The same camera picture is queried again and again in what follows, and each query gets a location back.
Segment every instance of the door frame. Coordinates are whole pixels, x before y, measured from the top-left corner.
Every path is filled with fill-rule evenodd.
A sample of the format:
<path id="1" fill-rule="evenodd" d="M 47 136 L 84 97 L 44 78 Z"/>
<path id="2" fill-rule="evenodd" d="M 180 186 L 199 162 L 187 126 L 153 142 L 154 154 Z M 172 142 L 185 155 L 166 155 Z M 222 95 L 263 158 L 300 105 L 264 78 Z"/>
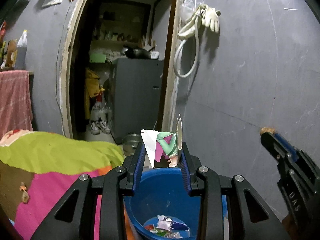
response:
<path id="1" fill-rule="evenodd" d="M 75 8 L 72 12 L 71 19 L 68 24 L 68 32 L 63 45 L 61 70 L 59 76 L 59 104 L 62 115 L 62 130 L 64 136 L 73 138 L 72 122 L 70 113 L 69 101 L 69 82 L 70 82 L 70 66 L 73 52 L 73 45 L 75 41 L 76 31 L 78 29 L 81 14 L 87 0 L 76 0 Z M 177 87 L 175 84 L 177 78 L 173 71 L 173 59 L 177 48 L 177 33 L 180 27 L 180 5 L 183 0 L 172 0 L 167 44 L 164 57 L 164 72 L 162 78 L 162 88 L 159 104 L 159 114 L 157 120 L 157 127 L 161 130 L 170 130 L 172 127 L 172 109 L 175 106 L 175 101 L 172 95 L 176 94 Z"/>

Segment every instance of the white shoe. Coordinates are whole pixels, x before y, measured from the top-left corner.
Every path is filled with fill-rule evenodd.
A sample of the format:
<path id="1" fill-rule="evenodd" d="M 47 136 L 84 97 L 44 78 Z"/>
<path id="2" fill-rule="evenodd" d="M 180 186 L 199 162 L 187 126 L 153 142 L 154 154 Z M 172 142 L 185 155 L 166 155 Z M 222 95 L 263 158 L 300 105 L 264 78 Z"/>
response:
<path id="1" fill-rule="evenodd" d="M 103 133 L 106 133 L 106 134 L 110 133 L 110 128 L 108 127 L 108 124 L 106 121 L 103 121 L 101 118 L 99 118 L 96 124 L 97 124 L 97 127 L 99 127 Z"/>
<path id="2" fill-rule="evenodd" d="M 100 133 L 99 127 L 97 127 L 95 121 L 90 121 L 90 130 L 91 130 L 91 133 L 94 135 Z"/>

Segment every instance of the triangular cutout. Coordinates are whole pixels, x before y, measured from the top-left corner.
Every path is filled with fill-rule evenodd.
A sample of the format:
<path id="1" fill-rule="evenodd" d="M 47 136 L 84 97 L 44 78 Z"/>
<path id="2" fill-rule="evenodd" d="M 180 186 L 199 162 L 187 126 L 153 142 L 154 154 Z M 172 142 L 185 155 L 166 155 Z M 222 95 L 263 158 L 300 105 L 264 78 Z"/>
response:
<path id="1" fill-rule="evenodd" d="M 75 213 L 78 196 L 79 196 L 79 190 L 75 190 L 74 192 L 72 192 L 69 198 L 55 213 L 54 218 L 57 220 L 71 223 L 73 219 L 73 215 Z"/>
<path id="2" fill-rule="evenodd" d="M 258 223 L 269 218 L 268 214 L 260 206 L 257 200 L 252 196 L 249 190 L 244 191 L 244 197 L 247 202 L 250 221 L 252 223 Z"/>

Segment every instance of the silver screw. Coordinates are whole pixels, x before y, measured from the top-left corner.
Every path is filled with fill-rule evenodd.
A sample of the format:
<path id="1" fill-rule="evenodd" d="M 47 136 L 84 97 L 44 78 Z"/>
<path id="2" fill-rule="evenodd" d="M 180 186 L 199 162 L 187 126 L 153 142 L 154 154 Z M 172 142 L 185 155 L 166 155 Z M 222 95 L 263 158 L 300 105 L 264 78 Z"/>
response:
<path id="1" fill-rule="evenodd" d="M 199 171 L 202 173 L 206 173 L 208 171 L 208 168 L 206 166 L 199 167 Z"/>
<path id="2" fill-rule="evenodd" d="M 244 180 L 244 178 L 241 175 L 236 175 L 235 176 L 235 180 L 239 181 L 239 182 L 242 182 Z"/>
<path id="3" fill-rule="evenodd" d="M 79 176 L 79 180 L 81 180 L 81 181 L 85 181 L 85 180 L 87 180 L 88 178 L 89 178 L 88 174 L 81 174 L 81 175 Z"/>
<path id="4" fill-rule="evenodd" d="M 116 172 L 121 173 L 121 172 L 124 172 L 124 171 L 125 171 L 125 167 L 124 167 L 124 166 L 118 166 L 118 167 L 116 167 Z"/>

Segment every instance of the doorway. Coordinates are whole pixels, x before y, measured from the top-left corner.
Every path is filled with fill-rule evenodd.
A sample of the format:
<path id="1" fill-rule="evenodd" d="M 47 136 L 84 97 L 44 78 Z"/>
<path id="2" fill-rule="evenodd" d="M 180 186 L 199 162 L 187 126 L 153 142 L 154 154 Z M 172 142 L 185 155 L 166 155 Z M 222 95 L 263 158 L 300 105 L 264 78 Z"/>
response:
<path id="1" fill-rule="evenodd" d="M 69 117 L 64 127 L 68 127 L 70 137 L 119 144 L 125 134 L 140 132 L 139 125 L 143 125 L 142 129 L 160 129 L 166 93 L 163 77 L 168 75 L 176 0 L 83 3 L 77 28 L 70 37 L 69 44 L 73 40 L 73 46 L 68 47 Z M 144 48 L 154 55 L 158 52 L 158 58 L 128 59 L 121 55 L 124 46 Z M 86 80 L 90 78 L 89 82 L 95 83 L 95 92 L 101 90 L 98 100 L 94 91 L 88 96 Z M 97 118 L 107 123 L 110 134 L 101 132 L 102 129 L 99 134 L 92 133 L 90 124 Z"/>

